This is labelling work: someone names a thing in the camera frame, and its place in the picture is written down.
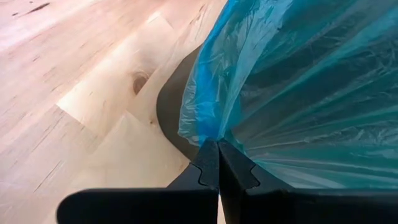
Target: wood knot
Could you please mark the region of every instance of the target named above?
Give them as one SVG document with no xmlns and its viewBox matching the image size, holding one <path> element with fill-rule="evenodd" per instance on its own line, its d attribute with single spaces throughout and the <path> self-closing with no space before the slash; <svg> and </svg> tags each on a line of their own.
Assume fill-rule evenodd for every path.
<svg viewBox="0 0 398 224">
<path fill-rule="evenodd" d="M 144 72 L 137 72 L 132 74 L 132 90 L 135 94 L 138 94 L 145 83 L 148 81 L 148 75 Z"/>
</svg>

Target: trash bag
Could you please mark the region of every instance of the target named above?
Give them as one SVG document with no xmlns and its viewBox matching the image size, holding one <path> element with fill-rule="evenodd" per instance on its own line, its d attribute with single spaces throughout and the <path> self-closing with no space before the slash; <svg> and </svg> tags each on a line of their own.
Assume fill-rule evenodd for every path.
<svg viewBox="0 0 398 224">
<path fill-rule="evenodd" d="M 179 135 L 298 188 L 398 188 L 398 0 L 228 1 Z"/>
</svg>

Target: plastic liner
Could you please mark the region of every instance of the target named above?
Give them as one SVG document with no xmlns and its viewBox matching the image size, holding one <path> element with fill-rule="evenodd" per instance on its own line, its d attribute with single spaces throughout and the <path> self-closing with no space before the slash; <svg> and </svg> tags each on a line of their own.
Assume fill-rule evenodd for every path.
<svg viewBox="0 0 398 224">
<path fill-rule="evenodd" d="M 179 134 L 225 138 L 294 187 L 398 188 L 398 1 L 228 1 Z"/>
</svg>

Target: wooden floor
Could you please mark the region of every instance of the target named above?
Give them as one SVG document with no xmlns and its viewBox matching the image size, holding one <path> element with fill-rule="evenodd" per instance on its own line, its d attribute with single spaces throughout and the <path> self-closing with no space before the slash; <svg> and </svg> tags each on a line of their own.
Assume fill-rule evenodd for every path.
<svg viewBox="0 0 398 224">
<path fill-rule="evenodd" d="M 0 223 L 55 223 L 74 191 L 178 176 L 157 95 L 225 1 L 1 0 Z"/>
</svg>

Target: light wood plank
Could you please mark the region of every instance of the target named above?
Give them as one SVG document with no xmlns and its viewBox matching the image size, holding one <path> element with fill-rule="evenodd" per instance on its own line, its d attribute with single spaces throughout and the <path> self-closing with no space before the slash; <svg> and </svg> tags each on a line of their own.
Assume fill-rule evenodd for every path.
<svg viewBox="0 0 398 224">
<path fill-rule="evenodd" d="M 0 153 L 0 222 L 42 222 L 100 142 L 53 106 Z"/>
<path fill-rule="evenodd" d="M 0 52 L 100 0 L 14 0 L 0 6 Z"/>
<path fill-rule="evenodd" d="M 10 144 L 163 0 L 103 0 L 0 54 L 0 141 Z"/>
</svg>

